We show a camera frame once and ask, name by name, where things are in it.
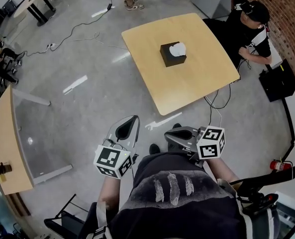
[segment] vr headset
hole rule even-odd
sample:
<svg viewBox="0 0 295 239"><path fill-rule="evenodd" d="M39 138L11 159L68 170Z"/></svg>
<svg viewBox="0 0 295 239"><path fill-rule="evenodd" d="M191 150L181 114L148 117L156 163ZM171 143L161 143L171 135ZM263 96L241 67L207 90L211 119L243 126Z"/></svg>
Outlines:
<svg viewBox="0 0 295 239"><path fill-rule="evenodd" d="M260 22L259 15L256 10L255 6L249 2L245 3L239 3L235 5L236 10L242 10L246 15L248 15L249 18L251 18L254 21ZM260 32L252 41L249 46L257 46L261 42L263 42L267 38L267 33L270 32L268 23L263 24L265 26L265 30Z"/></svg>

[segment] wooden desk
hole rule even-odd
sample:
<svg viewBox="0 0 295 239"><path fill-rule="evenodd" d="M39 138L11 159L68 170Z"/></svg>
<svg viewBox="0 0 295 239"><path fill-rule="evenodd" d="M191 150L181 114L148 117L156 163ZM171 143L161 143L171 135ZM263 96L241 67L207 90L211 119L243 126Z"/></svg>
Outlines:
<svg viewBox="0 0 295 239"><path fill-rule="evenodd" d="M196 13L147 23L124 31L122 37L161 115L239 79L227 53ZM185 44L187 59L165 67L160 46L177 41Z"/></svg>
<svg viewBox="0 0 295 239"><path fill-rule="evenodd" d="M12 171L5 174L6 181L0 182L5 195L32 189L34 184L72 169L71 165L49 172L39 177L31 176L30 168L25 159L22 143L17 131L15 110L13 107L13 94L39 103L50 105L50 101L13 89L11 85L0 98L0 163L8 162Z"/></svg>
<svg viewBox="0 0 295 239"><path fill-rule="evenodd" d="M9 162L12 167L5 174L6 181L1 183L5 195L33 187L18 144L13 115L12 89L8 87L0 98L0 162Z"/></svg>
<svg viewBox="0 0 295 239"><path fill-rule="evenodd" d="M34 4L36 0L24 0L22 4L17 8L15 11L13 17L16 18L20 14L22 14L26 9L38 20L38 26L42 26L45 24L48 19L53 16L56 9L51 5L51 3L48 0L44 0L45 3L50 8L49 11L47 11L45 14L42 14L42 12L37 8L37 6Z"/></svg>

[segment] shoes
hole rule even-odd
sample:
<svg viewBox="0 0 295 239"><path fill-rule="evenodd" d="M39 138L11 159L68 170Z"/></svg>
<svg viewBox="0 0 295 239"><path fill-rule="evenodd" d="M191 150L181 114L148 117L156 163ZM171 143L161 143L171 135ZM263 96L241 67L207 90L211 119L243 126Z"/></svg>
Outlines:
<svg viewBox="0 0 295 239"><path fill-rule="evenodd" d="M178 128L178 127L182 127L182 125L180 125L179 123L176 123L175 125L173 125L173 129L174 128ZM172 150L172 149L183 149L183 147L181 146L181 145L179 145L179 144L172 144L172 143L168 143L168 145L167 145L167 149L168 149L168 151L170 151L170 150Z"/></svg>
<svg viewBox="0 0 295 239"><path fill-rule="evenodd" d="M173 129L178 127L182 127L182 125L180 125L179 123L176 123L175 125L173 125Z"/></svg>
<svg viewBox="0 0 295 239"><path fill-rule="evenodd" d="M21 62L21 60L20 59L18 59L18 60L16 60L16 64L15 64L16 66L22 66L22 62Z"/></svg>
<svg viewBox="0 0 295 239"><path fill-rule="evenodd" d="M126 6L127 10L141 10L143 9L145 6L139 3L134 3L131 7Z"/></svg>
<svg viewBox="0 0 295 239"><path fill-rule="evenodd" d="M21 52L15 59L21 59L24 56L24 52Z"/></svg>
<svg viewBox="0 0 295 239"><path fill-rule="evenodd" d="M133 0L133 3L136 3L138 0ZM124 1L124 6L127 6L127 2Z"/></svg>
<svg viewBox="0 0 295 239"><path fill-rule="evenodd" d="M149 154L150 155L157 154L160 152L161 152L161 150L156 144L153 143L153 144L151 144L151 146L149 146Z"/></svg>
<svg viewBox="0 0 295 239"><path fill-rule="evenodd" d="M18 72L18 70L17 69L15 69L14 67L11 69L11 73L12 74L15 74L16 72Z"/></svg>

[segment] chair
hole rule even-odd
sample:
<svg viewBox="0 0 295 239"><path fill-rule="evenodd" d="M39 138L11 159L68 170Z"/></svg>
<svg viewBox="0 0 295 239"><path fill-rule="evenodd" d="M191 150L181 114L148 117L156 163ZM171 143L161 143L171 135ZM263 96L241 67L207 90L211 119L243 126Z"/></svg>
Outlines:
<svg viewBox="0 0 295 239"><path fill-rule="evenodd" d="M64 239L77 239L85 223L83 220L65 211L65 208L69 204L72 204L81 210L88 212L87 210L71 202L75 196L76 194L73 195L73 197L65 204L65 206L54 218L44 220L44 224L48 229L57 233ZM56 220L61 220L61 225L56 223Z"/></svg>

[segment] concrete floor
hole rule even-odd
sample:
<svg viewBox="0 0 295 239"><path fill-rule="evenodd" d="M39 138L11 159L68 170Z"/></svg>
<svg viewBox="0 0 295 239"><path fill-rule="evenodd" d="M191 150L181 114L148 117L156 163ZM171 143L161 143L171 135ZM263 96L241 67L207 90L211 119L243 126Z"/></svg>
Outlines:
<svg viewBox="0 0 295 239"><path fill-rule="evenodd" d="M76 28L73 36L55 52L24 57L17 76L16 88L51 100L52 105L41 106L22 101L17 103L16 114L23 147L32 159L42 160L44 155L56 164L71 163L73 169L34 189L20 193L31 212L27 220L38 233L49 233L43 225L45 218L55 216L74 194L76 202L88 208L98 197L103 176L93 167L95 149L102 143L110 126L117 120L139 115L140 135L137 143L138 161L148 154L151 143L166 150L163 134L174 123L199 127L209 122L210 109L204 99L177 112L183 114L149 131L145 125L168 118L161 116L127 50L121 33L154 20L196 12L204 15L189 0L140 0L146 8L127 11L123 0L113 0L115 6L98 22ZM43 51L47 44L60 43L74 25L90 22L91 15L106 8L109 0L53 0L57 13L43 27L29 14L9 34L9 43L17 50L28 53ZM92 38L100 32L98 40L69 42ZM273 158L283 156L290 143L290 133L281 102L270 103L258 80L264 66L244 63L242 80L231 85L231 99L222 114L221 126L226 130L223 160L240 177L269 173ZM78 78L87 80L64 95L63 90ZM215 104L222 106L228 99L229 88L219 91ZM212 111L212 125L219 126L220 117ZM121 183L121 204L131 190L132 176L127 173ZM82 217L85 213L70 209Z"/></svg>

